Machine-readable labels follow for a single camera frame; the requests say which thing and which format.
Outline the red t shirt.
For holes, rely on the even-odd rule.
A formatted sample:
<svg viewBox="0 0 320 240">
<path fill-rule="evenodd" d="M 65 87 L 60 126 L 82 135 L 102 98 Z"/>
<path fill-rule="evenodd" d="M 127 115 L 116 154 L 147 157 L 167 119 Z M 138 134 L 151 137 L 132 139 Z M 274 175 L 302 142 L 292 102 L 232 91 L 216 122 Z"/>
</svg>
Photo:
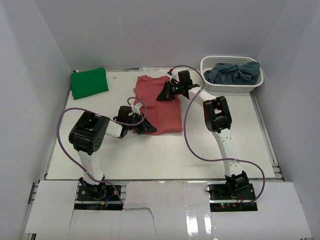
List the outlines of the red t shirt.
<svg viewBox="0 0 320 240">
<path fill-rule="evenodd" d="M 156 128 L 156 132 L 150 133 L 152 136 L 183 131 L 180 99 L 157 101 L 168 80 L 168 76 L 153 78 L 142 75 L 137 78 L 133 89 L 135 96 L 146 105 L 140 111 L 146 114 L 148 122 Z"/>
</svg>

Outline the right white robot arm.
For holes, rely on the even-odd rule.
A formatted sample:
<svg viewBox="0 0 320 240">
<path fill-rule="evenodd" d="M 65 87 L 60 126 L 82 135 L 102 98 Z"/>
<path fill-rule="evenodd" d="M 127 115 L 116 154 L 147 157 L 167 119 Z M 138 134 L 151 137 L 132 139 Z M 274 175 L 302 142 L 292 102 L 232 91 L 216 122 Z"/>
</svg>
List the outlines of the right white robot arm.
<svg viewBox="0 0 320 240">
<path fill-rule="evenodd" d="M 178 80 L 173 78 L 172 70 L 167 72 L 167 76 L 169 80 L 164 83 L 156 100 L 171 101 L 177 95 L 182 95 L 191 103 L 196 102 L 203 107 L 205 126 L 214 136 L 222 157 L 226 195 L 233 200 L 243 198 L 244 190 L 249 187 L 249 179 L 240 164 L 233 143 L 232 117 L 226 98 L 213 96 L 200 85 L 194 84 L 188 70 L 178 72 Z"/>
</svg>

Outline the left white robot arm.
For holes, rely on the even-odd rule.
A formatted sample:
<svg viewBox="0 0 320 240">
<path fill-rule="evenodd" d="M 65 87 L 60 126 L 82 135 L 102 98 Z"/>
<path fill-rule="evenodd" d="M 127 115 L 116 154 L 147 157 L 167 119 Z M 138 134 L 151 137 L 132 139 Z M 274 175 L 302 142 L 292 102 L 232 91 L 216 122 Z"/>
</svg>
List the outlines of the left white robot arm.
<svg viewBox="0 0 320 240">
<path fill-rule="evenodd" d="M 157 131 L 138 107 L 121 106 L 117 116 L 109 118 L 84 111 L 69 133 L 68 140 L 79 155 L 81 165 L 85 168 L 80 178 L 81 185 L 90 196 L 101 200 L 107 195 L 105 175 L 100 166 L 97 152 L 105 136 L 124 138 L 129 131 L 139 135 Z"/>
</svg>

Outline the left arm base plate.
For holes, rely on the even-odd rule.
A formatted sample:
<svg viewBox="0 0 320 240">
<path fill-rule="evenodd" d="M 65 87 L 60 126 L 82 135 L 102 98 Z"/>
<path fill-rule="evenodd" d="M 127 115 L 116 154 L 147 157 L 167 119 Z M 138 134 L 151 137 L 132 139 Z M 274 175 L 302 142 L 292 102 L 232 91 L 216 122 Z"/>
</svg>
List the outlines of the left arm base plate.
<svg viewBox="0 0 320 240">
<path fill-rule="evenodd" d="M 90 192 L 79 184 L 75 197 L 74 209 L 87 211 L 121 211 L 123 205 L 111 185 L 103 186 L 100 193 L 95 193 Z"/>
</svg>

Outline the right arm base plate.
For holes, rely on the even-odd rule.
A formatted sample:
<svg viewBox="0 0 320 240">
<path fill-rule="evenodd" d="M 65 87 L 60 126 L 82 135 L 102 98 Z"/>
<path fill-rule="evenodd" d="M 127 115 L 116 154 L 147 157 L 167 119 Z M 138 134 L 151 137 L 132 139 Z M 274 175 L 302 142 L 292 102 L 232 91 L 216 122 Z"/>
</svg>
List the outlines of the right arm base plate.
<svg viewBox="0 0 320 240">
<path fill-rule="evenodd" d="M 257 203 L 251 202 L 256 198 L 251 183 L 247 188 L 235 193 L 230 193 L 226 184 L 208 184 L 204 190 L 209 194 L 209 205 L 212 213 L 258 211 Z"/>
</svg>

